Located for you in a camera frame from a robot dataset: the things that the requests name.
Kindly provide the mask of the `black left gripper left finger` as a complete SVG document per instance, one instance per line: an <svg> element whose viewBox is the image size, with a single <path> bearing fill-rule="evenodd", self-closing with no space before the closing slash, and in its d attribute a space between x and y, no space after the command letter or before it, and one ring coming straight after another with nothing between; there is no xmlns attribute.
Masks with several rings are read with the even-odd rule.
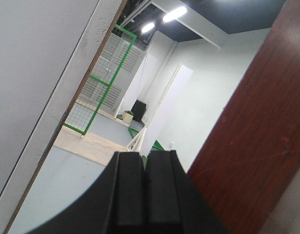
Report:
<svg viewBox="0 0 300 234"><path fill-rule="evenodd" d="M144 167L136 152L118 157L111 234L141 234L144 230Z"/></svg>

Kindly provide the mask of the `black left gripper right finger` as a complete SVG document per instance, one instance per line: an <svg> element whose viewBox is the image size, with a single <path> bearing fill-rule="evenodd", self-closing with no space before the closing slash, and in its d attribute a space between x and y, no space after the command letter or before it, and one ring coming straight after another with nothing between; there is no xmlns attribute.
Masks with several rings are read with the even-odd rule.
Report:
<svg viewBox="0 0 300 234"><path fill-rule="evenodd" d="M145 168L146 208L149 234L185 234L176 173L183 167L175 151L152 151Z"/></svg>

